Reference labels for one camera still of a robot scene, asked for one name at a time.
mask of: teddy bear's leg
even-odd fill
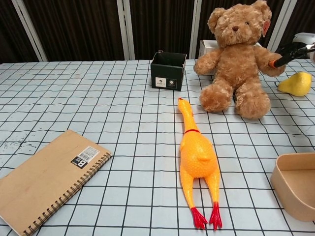
[[[247,119],[259,119],[270,110],[270,100],[260,81],[245,82],[235,92],[236,111]]]
[[[215,78],[200,94],[200,104],[207,112],[221,112],[229,108],[233,95],[232,86],[223,79]]]

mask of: barcode label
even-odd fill
[[[91,146],[88,146],[86,149],[83,150],[83,152],[78,155],[78,157],[89,163],[98,154],[98,150],[94,149]]]

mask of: dark curtain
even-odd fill
[[[197,50],[196,50],[196,58],[198,58],[199,55],[199,46],[200,46],[200,40],[206,39],[206,40],[215,40],[215,36],[210,32],[207,22],[210,17],[210,14],[216,7],[224,7],[225,9],[228,9],[238,3],[241,4],[252,4],[256,0],[211,0],[211,1],[202,1],[201,5],[201,13],[200,13],[200,23],[199,23],[199,32],[198,32],[198,42],[197,42]],[[284,3],[284,0],[267,0],[267,4],[270,7],[270,10],[272,11],[272,17],[271,17],[271,24],[270,27],[266,33],[266,37],[261,37],[259,40],[259,43],[263,47],[267,47],[273,28],[277,22],[277,18],[279,16],[279,13],[281,11],[282,5]]]
[[[189,55],[194,0],[130,0],[136,59],[158,50]]]
[[[280,45],[289,44],[297,33],[315,33],[315,0],[298,0]]]
[[[0,64],[38,61],[11,0],[0,0]]]
[[[124,59],[116,0],[24,0],[49,61]]]

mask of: table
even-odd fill
[[[260,75],[272,108],[260,120],[208,114],[199,104],[210,76],[186,63],[182,91],[151,87],[150,61],[72,61],[0,65],[0,177],[67,129],[114,153],[38,236],[310,236],[314,222],[283,209],[270,185],[276,158],[314,151],[315,90],[305,97],[277,91],[275,82],[298,71],[315,75],[309,60],[289,63],[279,77]],[[189,99],[194,118],[218,155],[223,229],[194,229],[179,181],[183,119],[177,98]],[[194,201],[210,218],[203,179]],[[15,233],[0,220],[0,235]]]

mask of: notebook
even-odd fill
[[[67,130],[0,179],[0,217],[31,236],[111,158],[112,153]]]

